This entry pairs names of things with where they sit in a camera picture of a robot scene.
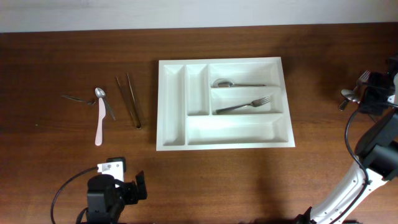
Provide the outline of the silver fork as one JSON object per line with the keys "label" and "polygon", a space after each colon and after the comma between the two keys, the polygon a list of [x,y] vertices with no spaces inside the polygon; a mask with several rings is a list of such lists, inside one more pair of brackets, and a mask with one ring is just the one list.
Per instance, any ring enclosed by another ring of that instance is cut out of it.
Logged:
{"label": "silver fork", "polygon": [[366,70],[356,81],[356,86],[353,89],[353,91],[356,92],[356,94],[359,96],[359,89],[360,87],[365,84],[369,77],[370,77],[371,72],[369,70]]}
{"label": "silver fork", "polygon": [[223,108],[223,109],[218,109],[215,112],[216,112],[216,114],[223,114],[223,113],[227,113],[227,112],[232,111],[232,110],[236,110],[236,109],[240,109],[240,108],[244,108],[244,107],[248,107],[248,106],[260,107],[260,106],[265,105],[265,104],[270,103],[270,102],[271,102],[271,99],[269,97],[264,97],[264,98],[260,98],[260,99],[254,100],[254,101],[252,101],[250,103],[237,105],[237,106],[232,106],[232,107]]}

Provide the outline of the silver tablespoon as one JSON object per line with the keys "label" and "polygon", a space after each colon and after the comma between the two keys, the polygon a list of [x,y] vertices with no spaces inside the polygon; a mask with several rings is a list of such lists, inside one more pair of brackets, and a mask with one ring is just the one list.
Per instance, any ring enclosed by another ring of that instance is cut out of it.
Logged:
{"label": "silver tablespoon", "polygon": [[345,110],[349,102],[360,103],[361,101],[359,96],[353,90],[343,89],[341,90],[341,95],[345,98],[345,100],[338,107],[340,111]]}
{"label": "silver tablespoon", "polygon": [[245,86],[253,86],[253,87],[262,87],[266,86],[263,84],[237,84],[232,81],[224,78],[219,78],[213,82],[213,88],[229,88],[229,87],[245,87]]}

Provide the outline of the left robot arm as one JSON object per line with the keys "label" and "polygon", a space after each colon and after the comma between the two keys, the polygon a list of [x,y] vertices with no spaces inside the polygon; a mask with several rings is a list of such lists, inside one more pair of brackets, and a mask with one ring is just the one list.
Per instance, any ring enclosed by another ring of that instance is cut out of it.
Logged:
{"label": "left robot arm", "polygon": [[123,182],[109,174],[96,175],[88,181],[88,206],[79,213],[76,223],[81,223],[85,217],[87,223],[115,224],[125,206],[137,204],[146,198],[143,171],[132,182]]}

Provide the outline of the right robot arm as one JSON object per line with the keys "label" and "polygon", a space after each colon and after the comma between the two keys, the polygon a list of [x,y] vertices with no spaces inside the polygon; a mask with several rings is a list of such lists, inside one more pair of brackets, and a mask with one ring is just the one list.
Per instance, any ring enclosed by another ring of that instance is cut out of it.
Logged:
{"label": "right robot arm", "polygon": [[[345,144],[353,158],[348,173],[319,205],[293,220],[298,224],[344,223],[346,217],[374,190],[397,177],[397,56],[388,58],[387,72],[369,72],[359,85],[358,109],[345,127]],[[379,116],[351,148],[348,131],[357,114]]]}

